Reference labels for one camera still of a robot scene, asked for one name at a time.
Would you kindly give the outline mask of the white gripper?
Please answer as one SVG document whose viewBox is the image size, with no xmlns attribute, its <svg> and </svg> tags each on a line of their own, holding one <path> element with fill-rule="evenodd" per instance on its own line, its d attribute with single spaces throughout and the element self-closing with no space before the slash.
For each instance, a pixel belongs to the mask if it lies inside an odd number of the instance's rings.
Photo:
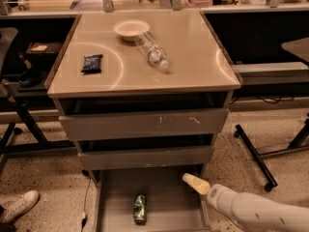
<svg viewBox="0 0 309 232">
<path fill-rule="evenodd" d="M 239 222 L 232 208 L 233 202 L 239 195 L 238 192 L 219 184 L 215 184 L 211 187 L 207 181 L 189 173 L 183 174 L 183 180 L 199 194 L 206 195 L 208 204 L 219 214 L 228 218 L 233 223 Z"/>
</svg>

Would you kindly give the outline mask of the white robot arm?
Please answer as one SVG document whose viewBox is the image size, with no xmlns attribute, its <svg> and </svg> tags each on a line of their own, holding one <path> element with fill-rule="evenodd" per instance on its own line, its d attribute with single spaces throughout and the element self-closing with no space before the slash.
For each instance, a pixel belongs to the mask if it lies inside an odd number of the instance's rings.
<svg viewBox="0 0 309 232">
<path fill-rule="evenodd" d="M 211 186 L 189 173 L 184 173 L 182 179 L 243 232 L 309 232 L 308 208 L 278 203 L 250 192 L 236 192 L 219 184 Z"/>
</svg>

